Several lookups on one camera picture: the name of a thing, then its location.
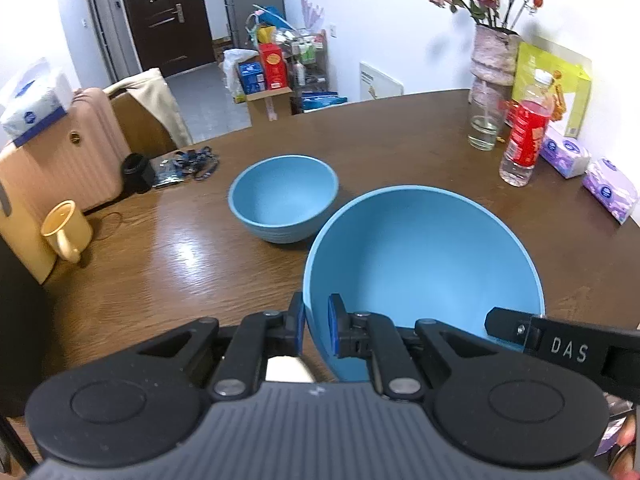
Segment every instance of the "mug handle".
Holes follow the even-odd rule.
[[[63,229],[56,233],[56,241],[65,260],[70,261],[72,264],[80,261],[80,251],[71,244]]]

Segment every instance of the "purple tissue box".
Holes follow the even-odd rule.
[[[583,174],[591,160],[591,153],[577,140],[567,139],[552,128],[546,129],[540,156],[565,178]]]
[[[629,218],[638,202],[638,192],[634,185],[606,158],[594,160],[589,165],[582,185],[621,224]]]

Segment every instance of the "large blue bowl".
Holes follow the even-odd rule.
[[[244,170],[229,188],[229,208],[256,236],[290,244],[317,233],[338,194],[335,171],[306,155],[274,156]]]
[[[340,380],[366,380],[363,361],[332,355],[334,292],[348,312],[385,314],[407,327],[429,317],[484,338],[494,306],[544,312],[536,269],[508,227],[468,198],[425,186],[352,200],[324,225],[306,261],[303,299],[316,346]]]

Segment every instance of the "tiled floor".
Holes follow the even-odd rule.
[[[194,142],[251,126],[246,103],[234,104],[217,64],[169,76],[166,82]]]

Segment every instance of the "wooden table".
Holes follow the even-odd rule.
[[[498,176],[501,146],[467,140],[467,91],[370,101],[275,121],[207,144],[220,168],[189,182],[132,196],[92,215],[95,239],[81,267],[59,262],[46,283],[55,341],[49,368],[107,355],[199,316],[222,324],[284,309],[302,286],[309,242],[278,246],[249,235],[226,193],[248,165],[284,153],[325,160],[342,203],[395,184],[449,189],[499,216],[529,251],[550,316],[623,328],[640,321],[640,228],[620,227],[580,186],[541,160],[521,189]],[[495,269],[508,280],[508,268]],[[313,370],[327,378],[307,338]]]

